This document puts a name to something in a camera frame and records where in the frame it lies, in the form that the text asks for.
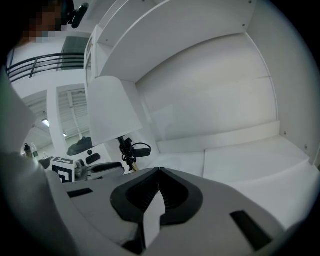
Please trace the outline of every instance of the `ceiling light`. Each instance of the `ceiling light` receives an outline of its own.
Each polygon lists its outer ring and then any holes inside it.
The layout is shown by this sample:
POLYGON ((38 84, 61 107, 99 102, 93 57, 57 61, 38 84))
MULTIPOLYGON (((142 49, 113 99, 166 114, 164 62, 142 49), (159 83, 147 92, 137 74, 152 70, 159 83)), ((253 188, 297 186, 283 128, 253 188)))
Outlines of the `ceiling light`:
POLYGON ((43 119, 42 123, 44 123, 46 126, 50 127, 48 119, 43 119))

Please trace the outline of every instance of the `white lampshade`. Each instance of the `white lampshade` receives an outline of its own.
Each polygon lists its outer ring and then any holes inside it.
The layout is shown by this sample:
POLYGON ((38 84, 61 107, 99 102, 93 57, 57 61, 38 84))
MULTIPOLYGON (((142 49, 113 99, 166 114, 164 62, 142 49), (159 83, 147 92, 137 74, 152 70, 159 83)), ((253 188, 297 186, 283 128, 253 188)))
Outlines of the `white lampshade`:
POLYGON ((87 107, 93 146, 142 129, 121 81, 101 76, 87 88, 87 107))

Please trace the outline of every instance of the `ceiling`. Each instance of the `ceiling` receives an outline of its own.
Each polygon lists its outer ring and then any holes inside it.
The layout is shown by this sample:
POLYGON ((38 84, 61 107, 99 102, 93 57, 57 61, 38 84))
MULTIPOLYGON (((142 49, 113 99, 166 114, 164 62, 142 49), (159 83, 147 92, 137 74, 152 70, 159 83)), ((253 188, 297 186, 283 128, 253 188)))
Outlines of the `ceiling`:
MULTIPOLYGON (((25 143, 34 143, 38 150, 52 144, 50 129, 42 123, 47 119, 47 94, 39 93, 31 100, 25 100, 26 105, 36 116, 34 127, 30 130, 25 143)), ((63 132, 67 135, 66 139, 72 138, 81 133, 89 131, 89 118, 87 111, 87 99, 85 88, 62 91, 59 93, 59 111, 63 132), (71 105, 73 104, 76 121, 73 117, 71 105)))

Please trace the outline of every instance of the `railing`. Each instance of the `railing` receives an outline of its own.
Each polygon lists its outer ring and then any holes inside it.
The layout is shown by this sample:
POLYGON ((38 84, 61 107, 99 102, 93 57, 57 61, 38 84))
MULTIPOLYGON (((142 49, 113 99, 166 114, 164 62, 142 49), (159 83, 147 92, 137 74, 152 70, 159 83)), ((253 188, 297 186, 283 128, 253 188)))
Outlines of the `railing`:
POLYGON ((6 69, 11 83, 25 77, 32 78, 34 74, 50 70, 83 69, 84 53, 56 53, 29 58, 6 69))

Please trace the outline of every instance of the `metal railing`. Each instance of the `metal railing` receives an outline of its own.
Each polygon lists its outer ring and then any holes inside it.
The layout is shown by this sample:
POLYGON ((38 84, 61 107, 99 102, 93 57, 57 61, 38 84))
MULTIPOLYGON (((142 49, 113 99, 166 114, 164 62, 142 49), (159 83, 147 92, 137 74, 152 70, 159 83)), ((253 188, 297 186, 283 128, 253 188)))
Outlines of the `metal railing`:
POLYGON ((29 58, 6 69, 11 83, 25 77, 32 78, 34 74, 50 70, 83 69, 84 53, 56 53, 29 58))

